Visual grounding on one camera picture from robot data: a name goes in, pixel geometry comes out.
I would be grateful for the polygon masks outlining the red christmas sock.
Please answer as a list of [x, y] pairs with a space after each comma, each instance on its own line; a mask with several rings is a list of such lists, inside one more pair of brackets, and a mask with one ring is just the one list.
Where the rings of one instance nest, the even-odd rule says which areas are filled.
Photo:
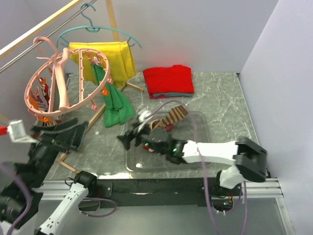
[[147, 140], [143, 143], [143, 148], [158, 154], [167, 154], [173, 146], [173, 138], [171, 131], [174, 126], [167, 128], [157, 127], [151, 130]]

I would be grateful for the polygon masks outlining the brown striped sock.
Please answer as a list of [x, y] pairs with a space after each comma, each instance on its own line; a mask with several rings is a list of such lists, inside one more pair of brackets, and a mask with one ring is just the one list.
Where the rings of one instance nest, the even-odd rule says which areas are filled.
[[152, 129], [155, 129], [157, 127], [163, 128], [167, 128], [168, 126], [171, 127], [174, 125], [175, 122], [184, 119], [188, 115], [188, 113], [189, 112], [182, 105], [176, 106], [168, 112], [166, 117], [159, 120], [155, 124], [155, 126], [152, 127]]

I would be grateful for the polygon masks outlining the purple striped beige sock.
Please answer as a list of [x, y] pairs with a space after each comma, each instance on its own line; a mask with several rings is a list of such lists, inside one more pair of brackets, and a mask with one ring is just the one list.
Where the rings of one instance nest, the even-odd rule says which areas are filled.
[[150, 128], [150, 130], [153, 130], [159, 122], [160, 122], [159, 119], [155, 119], [155, 120], [149, 122], [149, 128]]

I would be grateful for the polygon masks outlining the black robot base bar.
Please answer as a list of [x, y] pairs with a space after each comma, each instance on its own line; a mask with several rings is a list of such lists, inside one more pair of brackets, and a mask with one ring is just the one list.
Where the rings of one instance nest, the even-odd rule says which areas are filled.
[[203, 178], [102, 179], [88, 197], [100, 197], [101, 209], [131, 206], [206, 206]]

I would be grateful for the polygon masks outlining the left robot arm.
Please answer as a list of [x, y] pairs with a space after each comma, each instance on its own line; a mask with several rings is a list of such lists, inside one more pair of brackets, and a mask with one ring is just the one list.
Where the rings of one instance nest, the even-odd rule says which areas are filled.
[[5, 129], [13, 143], [29, 143], [26, 163], [0, 164], [0, 228], [3, 235], [57, 235], [66, 218], [86, 197], [97, 193], [97, 177], [81, 171], [75, 175], [68, 193], [52, 215], [37, 229], [36, 214], [43, 193], [38, 189], [59, 153], [77, 151], [89, 123], [77, 118], [52, 126], [31, 128], [28, 134], [22, 120], [10, 121]]

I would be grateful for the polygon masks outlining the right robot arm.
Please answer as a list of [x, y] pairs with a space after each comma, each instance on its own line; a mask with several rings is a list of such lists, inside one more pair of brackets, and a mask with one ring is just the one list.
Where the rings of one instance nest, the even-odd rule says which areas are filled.
[[203, 143], [175, 139], [162, 127], [151, 130], [148, 126], [138, 126], [117, 138], [126, 150], [130, 149], [131, 141], [135, 141], [136, 146], [144, 144], [177, 165], [197, 162], [228, 165], [217, 174], [214, 185], [219, 195], [228, 194], [244, 181], [262, 183], [267, 178], [267, 151], [247, 137], [223, 143]]

